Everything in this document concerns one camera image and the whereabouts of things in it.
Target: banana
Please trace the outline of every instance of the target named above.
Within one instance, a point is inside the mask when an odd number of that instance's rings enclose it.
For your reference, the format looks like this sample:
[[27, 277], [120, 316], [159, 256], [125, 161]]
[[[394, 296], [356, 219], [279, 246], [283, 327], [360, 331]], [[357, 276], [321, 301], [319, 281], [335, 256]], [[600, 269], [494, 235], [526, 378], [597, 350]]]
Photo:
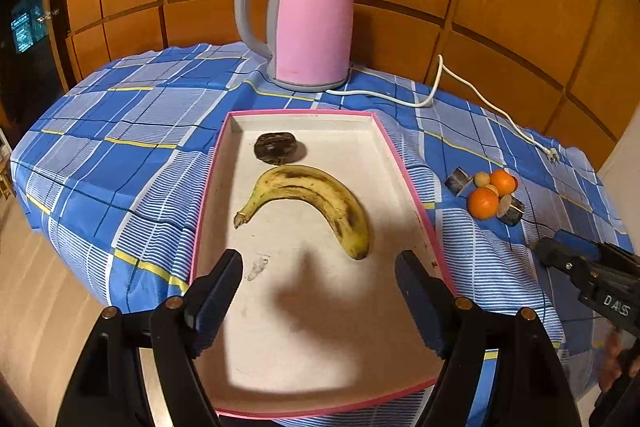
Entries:
[[349, 189], [326, 172], [305, 165], [282, 165], [268, 170], [255, 182], [245, 206], [234, 217], [234, 227], [244, 225], [265, 203], [302, 200], [320, 211], [349, 255], [364, 259], [369, 251], [369, 224]]

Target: pink tray rim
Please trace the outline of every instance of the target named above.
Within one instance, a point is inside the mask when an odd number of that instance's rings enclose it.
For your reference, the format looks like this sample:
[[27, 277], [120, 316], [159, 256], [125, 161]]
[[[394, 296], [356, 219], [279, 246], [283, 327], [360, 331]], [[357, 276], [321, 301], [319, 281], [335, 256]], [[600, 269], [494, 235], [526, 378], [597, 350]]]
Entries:
[[[202, 195], [202, 200], [200, 201], [200, 213], [198, 214], [198, 223], [196, 226], [196, 237], [195, 237], [195, 244], [193, 248], [193, 261], [191, 262], [189, 284], [193, 282], [194, 275], [196, 272], [196, 265], [198, 261], [198, 250], [200, 247], [200, 235], [202, 233], [202, 227], [201, 227], [202, 218], [204, 217], [204, 210], [205, 210], [204, 203], [205, 201], [207, 201], [207, 194], [209, 192], [209, 179], [211, 177], [211, 173], [213, 172], [214, 166], [216, 164], [216, 159], [218, 157], [218, 151], [219, 151], [217, 147], [218, 142], [220, 138], [225, 134], [226, 128], [229, 125], [229, 121], [231, 118], [235, 116], [252, 116], [252, 115], [261, 115], [261, 114], [309, 114], [309, 115], [352, 114], [355, 116], [367, 116], [371, 118], [378, 126], [380, 133], [382, 133], [382, 136], [386, 141], [386, 145], [389, 147], [391, 154], [396, 160], [396, 163], [398, 164], [398, 168], [400, 169], [402, 177], [404, 178], [404, 182], [407, 188], [409, 189], [409, 193], [411, 194], [412, 199], [414, 200], [414, 204], [418, 210], [418, 215], [420, 216], [420, 220], [422, 221], [422, 226], [426, 231], [427, 236], [429, 237], [431, 247], [433, 248], [433, 253], [436, 256], [438, 267], [440, 268], [440, 273], [442, 274], [442, 279], [444, 280], [449, 290], [454, 295], [457, 294], [456, 286], [454, 285], [454, 282], [449, 270], [449, 266], [447, 266], [447, 261], [444, 257], [444, 252], [442, 251], [442, 245], [438, 241], [438, 238], [436, 237], [435, 229], [431, 225], [431, 219], [429, 219], [429, 216], [426, 210], [422, 206], [422, 202], [420, 201], [418, 192], [415, 190], [414, 182], [411, 181], [409, 172], [407, 172], [407, 170], [404, 168], [404, 162], [402, 161], [402, 158], [400, 157], [400, 155], [398, 154], [398, 151], [394, 147], [393, 142], [391, 142], [389, 135], [386, 133], [386, 130], [382, 125], [382, 122], [377, 117], [377, 115], [372, 111], [352, 111], [352, 110], [342, 110], [342, 109], [257, 109], [257, 110], [244, 110], [244, 111], [230, 111], [226, 114], [225, 121], [223, 122], [222, 127], [220, 128], [218, 139], [216, 140], [216, 143], [214, 145], [216, 149], [213, 153], [213, 158], [211, 159], [211, 165], [209, 166], [209, 172], [207, 173], [205, 190]], [[418, 385], [414, 385], [407, 389], [403, 389], [402, 391], [397, 391], [396, 393], [391, 393], [385, 396], [381, 396], [379, 398], [375, 398], [375, 399], [371, 399], [363, 402], [351, 403], [351, 404], [347, 404], [340, 407], [332, 407], [329, 409], [316, 409], [316, 410], [298, 411], [298, 412], [282, 412], [282, 413], [270, 412], [270, 413], [251, 413], [251, 414], [247, 414], [239, 411], [233, 411], [233, 410], [216, 409], [216, 412], [226, 416], [234, 416], [234, 417], [245, 418], [245, 419], [278, 419], [278, 418], [321, 416], [321, 415], [327, 415], [327, 414], [335, 414], [339, 412], [348, 412], [356, 409], [364, 409], [367, 407], [373, 407], [375, 405], [385, 403], [396, 398], [401, 398], [409, 394], [417, 393], [422, 389], [432, 386], [435, 382], [436, 382], [435, 379], [428, 380], [424, 383], [420, 383]]]

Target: wooden floor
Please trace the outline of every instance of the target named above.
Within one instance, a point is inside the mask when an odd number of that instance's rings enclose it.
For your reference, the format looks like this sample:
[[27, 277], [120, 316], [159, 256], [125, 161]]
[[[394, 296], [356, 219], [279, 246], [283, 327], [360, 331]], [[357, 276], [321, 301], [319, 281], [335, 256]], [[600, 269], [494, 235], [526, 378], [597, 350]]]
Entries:
[[20, 204], [0, 200], [0, 373], [40, 427], [53, 426], [102, 306]]

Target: pink electric kettle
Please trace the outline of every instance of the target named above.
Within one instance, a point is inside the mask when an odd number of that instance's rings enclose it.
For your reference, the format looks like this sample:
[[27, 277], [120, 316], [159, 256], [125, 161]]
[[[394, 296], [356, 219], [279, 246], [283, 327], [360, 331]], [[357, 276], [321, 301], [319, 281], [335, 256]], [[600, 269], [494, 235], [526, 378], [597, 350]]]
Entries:
[[353, 0], [269, 0], [266, 43], [251, 31], [249, 0], [234, 5], [240, 38], [269, 59], [267, 73], [275, 84], [314, 92], [347, 78]]

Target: copper screw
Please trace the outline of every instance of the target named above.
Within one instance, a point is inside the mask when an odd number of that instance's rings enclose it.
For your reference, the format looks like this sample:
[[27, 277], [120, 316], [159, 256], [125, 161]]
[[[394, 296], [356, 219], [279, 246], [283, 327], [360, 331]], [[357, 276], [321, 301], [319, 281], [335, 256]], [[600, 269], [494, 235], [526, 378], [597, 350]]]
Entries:
[[466, 297], [458, 297], [456, 299], [456, 308], [458, 308], [459, 310], [468, 311], [473, 307], [473, 305], [473, 302], [471, 302]]
[[169, 297], [164, 305], [170, 310], [177, 310], [180, 306], [182, 306], [182, 297], [178, 297], [177, 295], [174, 297]]
[[536, 312], [531, 308], [523, 308], [520, 310], [520, 315], [522, 315], [526, 320], [533, 321], [538, 316]]
[[112, 319], [117, 314], [118, 314], [118, 309], [116, 308], [116, 306], [107, 306], [105, 309], [102, 310], [102, 313], [100, 314], [100, 316], [104, 319]]

